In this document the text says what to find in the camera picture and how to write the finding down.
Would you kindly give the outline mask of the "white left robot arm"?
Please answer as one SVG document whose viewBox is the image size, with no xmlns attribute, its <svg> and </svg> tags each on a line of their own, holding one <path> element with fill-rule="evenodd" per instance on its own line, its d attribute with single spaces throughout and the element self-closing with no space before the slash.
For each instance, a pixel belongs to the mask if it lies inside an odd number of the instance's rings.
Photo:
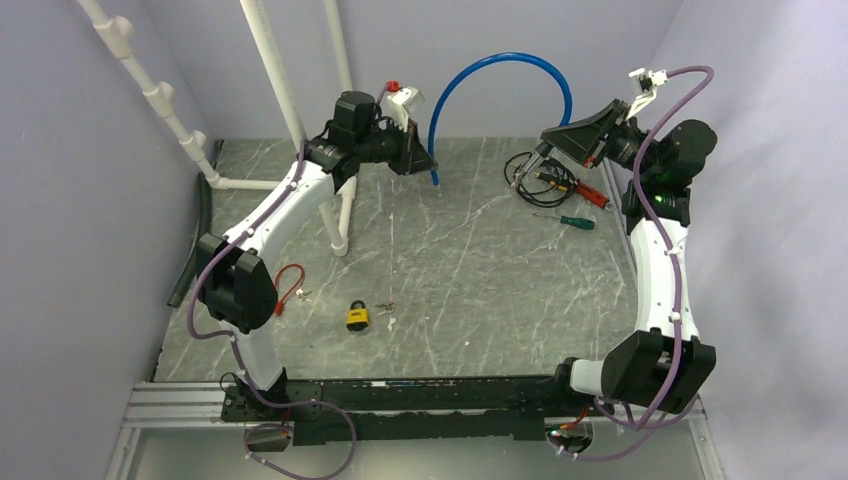
<svg viewBox="0 0 848 480">
<path fill-rule="evenodd" d="M 278 303 L 270 267 L 362 165 L 384 163 L 399 176 L 436 169 L 411 117 L 423 100 L 411 86 L 389 85 L 378 97 L 342 92 L 322 132 L 301 144 L 284 179 L 259 206 L 223 236 L 205 234 L 197 241 L 190 303 L 202 303 L 218 322 L 211 335 L 229 341 L 248 407 L 261 419 L 279 417 L 289 400 L 269 324 Z"/>
</svg>

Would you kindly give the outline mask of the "yellow padlock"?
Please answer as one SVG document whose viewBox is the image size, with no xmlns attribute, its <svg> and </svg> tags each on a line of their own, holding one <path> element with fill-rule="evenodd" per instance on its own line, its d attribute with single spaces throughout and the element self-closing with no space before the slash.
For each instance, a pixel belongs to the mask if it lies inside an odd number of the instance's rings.
<svg viewBox="0 0 848 480">
<path fill-rule="evenodd" d="M 362 300 L 353 301 L 347 312 L 345 321 L 346 329 L 351 332 L 360 332 L 370 325 L 370 314 L 366 304 Z"/>
</svg>

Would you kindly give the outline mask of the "keys of yellow padlock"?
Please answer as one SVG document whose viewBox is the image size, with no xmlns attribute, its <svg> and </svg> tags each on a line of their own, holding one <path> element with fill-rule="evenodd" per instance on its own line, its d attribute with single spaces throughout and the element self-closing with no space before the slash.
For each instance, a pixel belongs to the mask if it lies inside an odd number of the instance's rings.
<svg viewBox="0 0 848 480">
<path fill-rule="evenodd" d="M 378 316 L 390 315 L 395 311 L 396 303 L 393 301 L 379 303 L 375 305 L 375 309 L 377 311 Z"/>
</svg>

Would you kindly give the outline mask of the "blue cable lock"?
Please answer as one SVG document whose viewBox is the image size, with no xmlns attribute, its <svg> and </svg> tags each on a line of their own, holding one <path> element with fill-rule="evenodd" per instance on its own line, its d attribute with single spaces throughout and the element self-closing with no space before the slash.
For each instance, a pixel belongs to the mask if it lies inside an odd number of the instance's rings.
<svg viewBox="0 0 848 480">
<path fill-rule="evenodd" d="M 438 162 L 433 184 L 442 187 L 447 181 L 447 140 L 530 137 L 574 121 L 582 97 L 576 73 L 539 54 L 504 51 L 469 63 L 447 82 L 429 116 L 426 146 Z"/>
</svg>

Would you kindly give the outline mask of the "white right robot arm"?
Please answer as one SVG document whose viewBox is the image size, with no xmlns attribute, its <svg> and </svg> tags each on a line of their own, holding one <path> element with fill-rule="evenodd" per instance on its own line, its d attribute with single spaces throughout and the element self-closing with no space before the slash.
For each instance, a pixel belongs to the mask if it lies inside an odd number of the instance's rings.
<svg viewBox="0 0 848 480">
<path fill-rule="evenodd" d="M 587 168 L 609 160 L 636 175 L 621 205 L 635 260 L 636 324 L 603 359 L 570 357 L 558 366 L 551 401 L 564 415 L 592 397 L 679 414 L 716 365 L 716 350 L 701 342 L 692 316 L 685 251 L 690 185 L 718 136 L 707 123 L 687 119 L 654 140 L 628 110 L 614 100 L 586 119 L 544 130 L 536 148 Z"/>
</svg>

